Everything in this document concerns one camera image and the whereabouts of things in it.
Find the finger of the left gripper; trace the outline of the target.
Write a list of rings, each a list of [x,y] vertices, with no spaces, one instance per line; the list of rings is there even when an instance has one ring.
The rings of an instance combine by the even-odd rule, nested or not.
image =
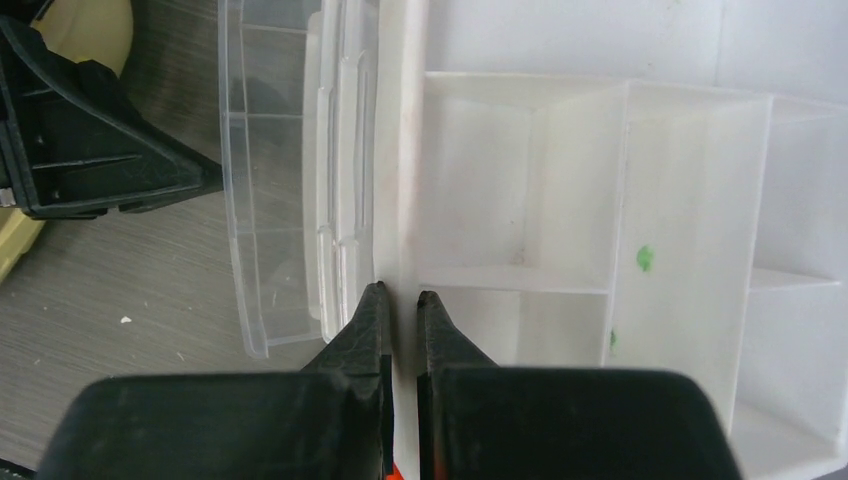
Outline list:
[[[1,203],[37,220],[142,213],[220,191],[222,167],[134,108],[117,76],[1,19]]]

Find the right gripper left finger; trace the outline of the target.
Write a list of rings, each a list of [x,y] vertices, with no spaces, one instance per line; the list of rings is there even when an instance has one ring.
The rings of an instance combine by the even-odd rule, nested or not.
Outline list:
[[[390,296],[297,371],[127,376],[86,387],[40,479],[383,479],[393,469]]]

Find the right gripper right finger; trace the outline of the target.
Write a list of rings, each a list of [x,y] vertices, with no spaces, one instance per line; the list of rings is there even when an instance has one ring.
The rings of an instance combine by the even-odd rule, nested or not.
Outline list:
[[[425,479],[738,479],[702,389],[670,371],[501,366],[417,302]]]

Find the white divided organizer tray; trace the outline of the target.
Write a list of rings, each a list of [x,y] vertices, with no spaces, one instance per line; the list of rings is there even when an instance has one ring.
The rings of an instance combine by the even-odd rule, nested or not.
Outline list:
[[[749,479],[847,464],[843,1],[222,1],[244,347],[367,284],[496,362],[672,370]]]

